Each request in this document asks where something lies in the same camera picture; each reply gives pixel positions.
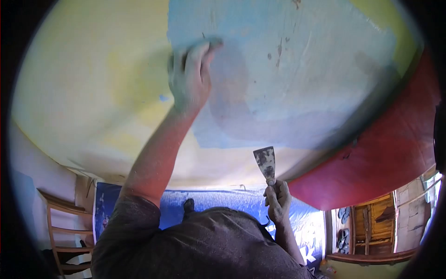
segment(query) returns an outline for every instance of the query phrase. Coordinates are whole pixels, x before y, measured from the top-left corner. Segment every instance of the red paint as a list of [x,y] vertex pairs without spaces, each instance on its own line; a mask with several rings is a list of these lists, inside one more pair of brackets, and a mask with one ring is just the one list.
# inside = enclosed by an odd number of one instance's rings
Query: red paint
[[356,146],[349,144],[291,181],[291,194],[330,210],[372,200],[414,180],[435,164],[434,117],[439,102],[437,74],[424,52],[406,88],[359,136]]

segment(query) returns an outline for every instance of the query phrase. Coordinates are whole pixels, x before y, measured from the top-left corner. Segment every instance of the metal blade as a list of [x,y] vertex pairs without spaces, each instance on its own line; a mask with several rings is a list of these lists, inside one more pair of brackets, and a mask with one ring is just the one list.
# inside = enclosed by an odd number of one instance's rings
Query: metal blade
[[272,146],[253,151],[257,165],[267,181],[275,180],[276,157]]

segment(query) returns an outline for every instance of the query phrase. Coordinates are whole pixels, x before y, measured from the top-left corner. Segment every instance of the hand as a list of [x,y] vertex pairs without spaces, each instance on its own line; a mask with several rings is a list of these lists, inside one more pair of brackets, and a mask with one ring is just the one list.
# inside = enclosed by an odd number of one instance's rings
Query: hand
[[268,215],[276,226],[289,224],[289,207],[291,194],[285,181],[277,180],[276,184],[267,186],[263,196],[266,196],[265,206],[269,205]]
[[220,39],[212,39],[179,51],[170,58],[168,65],[169,88],[175,98],[175,108],[180,112],[200,110],[211,91],[209,66],[214,52],[223,45]]

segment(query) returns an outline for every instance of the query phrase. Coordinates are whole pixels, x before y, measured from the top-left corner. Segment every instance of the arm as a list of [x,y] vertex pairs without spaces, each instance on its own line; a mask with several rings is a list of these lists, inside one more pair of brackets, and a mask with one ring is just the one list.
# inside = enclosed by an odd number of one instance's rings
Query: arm
[[294,238],[289,221],[291,194],[285,181],[277,181],[274,187],[267,186],[263,196],[266,196],[265,206],[269,205],[269,218],[276,225],[276,243],[287,251],[294,260],[305,265],[304,258]]
[[220,45],[220,40],[204,42],[171,59],[169,87],[175,104],[133,164],[120,196],[142,196],[160,207],[178,149],[211,91],[209,64]]

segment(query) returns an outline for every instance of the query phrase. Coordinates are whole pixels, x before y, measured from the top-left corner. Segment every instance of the blue poster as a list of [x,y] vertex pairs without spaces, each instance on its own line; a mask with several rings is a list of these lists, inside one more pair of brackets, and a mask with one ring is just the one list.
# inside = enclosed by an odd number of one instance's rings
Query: blue poster
[[[121,186],[97,183],[95,194],[95,241],[107,226],[118,199]],[[183,203],[188,198],[195,201],[197,212],[205,209],[224,206],[244,211],[254,216],[261,224],[268,222],[268,208],[264,206],[264,190],[232,190],[232,191],[165,191],[160,204],[160,229],[180,224],[183,219]],[[323,211],[319,211],[304,202],[293,198],[289,219],[296,242],[310,270],[318,270],[325,252],[325,226]],[[273,238],[276,226],[270,223],[266,230]]]

